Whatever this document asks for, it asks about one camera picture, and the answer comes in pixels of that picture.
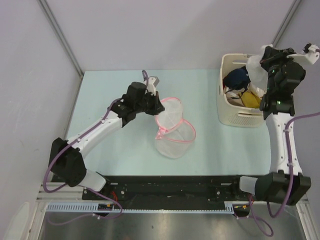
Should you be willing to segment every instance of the pink trim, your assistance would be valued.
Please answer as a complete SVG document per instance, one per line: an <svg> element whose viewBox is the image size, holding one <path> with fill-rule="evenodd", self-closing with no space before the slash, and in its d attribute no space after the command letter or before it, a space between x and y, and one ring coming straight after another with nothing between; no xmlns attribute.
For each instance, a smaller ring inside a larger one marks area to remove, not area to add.
<svg viewBox="0 0 320 240"><path fill-rule="evenodd" d="M178 100L178 101L180 102L180 104L181 104L181 106L182 106L181 120L178 122L178 124L177 124L176 126L170 128L170 129L166 129L166 128L163 127L163 126L160 126L160 123L159 123L159 121L158 121L158 115L156 115L156 116L154 117L155 123L158 125L159 130L163 130L163 131L164 131L163 134L166 134L166 133L168 133L168 132L173 131L174 129L176 129L177 127L179 127L179 126L183 123L183 121L184 121L184 119L183 119L183 116L184 116L184 115L183 115L184 108L183 108L182 102L181 102L181 100L180 100L179 98L177 98L177 97L175 97L175 96L170 96L170 97L166 97L166 98L162 99L160 102L161 102L161 103L164 103L164 102L166 102L166 101L168 101L168 100L170 100L170 99L176 99L176 100Z"/></svg>
<svg viewBox="0 0 320 240"><path fill-rule="evenodd" d="M159 129L159 131L157 132L155 139L165 138L165 139L168 139L168 140L171 141L171 142L181 143L181 144L192 143L192 142L196 139L196 136L197 136L196 129L195 129L194 126L192 126L192 124L191 124L190 122L188 122L187 120L182 119L182 122L183 122L183 123L186 123L187 125L189 125L189 127L191 127L191 129L192 129L192 131L193 131L193 134L194 134L194 137L193 137L192 140L182 141L182 140L176 140L176 139L172 139L172 138L166 137L166 135L164 135L164 134L162 134L162 133L160 132L160 129Z"/></svg>

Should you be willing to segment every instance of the mesh laundry bag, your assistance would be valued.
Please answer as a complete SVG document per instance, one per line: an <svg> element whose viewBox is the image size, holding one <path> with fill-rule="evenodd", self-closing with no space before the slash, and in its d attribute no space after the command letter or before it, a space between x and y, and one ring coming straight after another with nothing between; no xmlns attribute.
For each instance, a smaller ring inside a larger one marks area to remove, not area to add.
<svg viewBox="0 0 320 240"><path fill-rule="evenodd" d="M164 156L172 159L182 157L196 138L195 128L183 119L183 107L176 97L161 100L165 111L155 117L159 131L155 147Z"/></svg>

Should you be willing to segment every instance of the light blue table surface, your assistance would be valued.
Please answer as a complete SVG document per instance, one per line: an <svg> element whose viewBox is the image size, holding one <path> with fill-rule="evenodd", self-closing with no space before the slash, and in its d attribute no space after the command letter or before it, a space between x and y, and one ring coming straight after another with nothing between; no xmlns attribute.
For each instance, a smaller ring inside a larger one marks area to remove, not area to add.
<svg viewBox="0 0 320 240"><path fill-rule="evenodd" d="M261 175L269 172L270 140L265 123L258 128L219 122L216 101L218 69L149 70L157 76L160 99L177 97L183 116L197 137L179 159L162 156L155 148L154 117L140 113L124 128L106 137L85 158L88 169L103 175ZM71 119L68 138L87 128L110 103L143 80L140 70L86 71Z"/></svg>

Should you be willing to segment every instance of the basket handle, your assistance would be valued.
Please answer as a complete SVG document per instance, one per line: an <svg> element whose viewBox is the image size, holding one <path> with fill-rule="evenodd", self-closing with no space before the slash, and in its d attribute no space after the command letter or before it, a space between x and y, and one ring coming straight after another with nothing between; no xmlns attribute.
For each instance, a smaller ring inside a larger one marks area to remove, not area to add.
<svg viewBox="0 0 320 240"><path fill-rule="evenodd" d="M261 114L254 114L254 113L238 112L237 115L239 117L245 117L245 118L261 118Z"/></svg>

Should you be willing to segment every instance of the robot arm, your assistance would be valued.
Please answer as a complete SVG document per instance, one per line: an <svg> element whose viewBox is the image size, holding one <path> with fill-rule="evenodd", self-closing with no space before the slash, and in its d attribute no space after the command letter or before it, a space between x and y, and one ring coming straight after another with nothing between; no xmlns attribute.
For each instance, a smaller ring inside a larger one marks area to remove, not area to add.
<svg viewBox="0 0 320 240"><path fill-rule="evenodd" d="M269 131L271 165L269 174L259 179L242 176L239 182L242 191L255 195L259 201L281 204L290 190L286 204L295 205L311 187L310 177L303 176L298 162L293 123L286 128L295 115L292 94L306 75L299 63L314 64L319 59L316 45L308 43L303 51L304 54L297 54L292 48L278 50L267 46L260 61L262 68L268 72L267 92L262 98L260 110ZM289 161L286 135L290 141L292 163Z"/></svg>
<svg viewBox="0 0 320 240"><path fill-rule="evenodd" d="M49 164L55 163L51 171L70 187L81 185L100 191L107 179L86 169L84 158L88 153L106 136L135 119L138 113L154 116L165 110L156 91L159 79L155 76L148 77L147 74L144 75L144 79L143 83L133 82L126 94L113 101L107 113L93 125L67 140L57 138L53 141Z"/></svg>

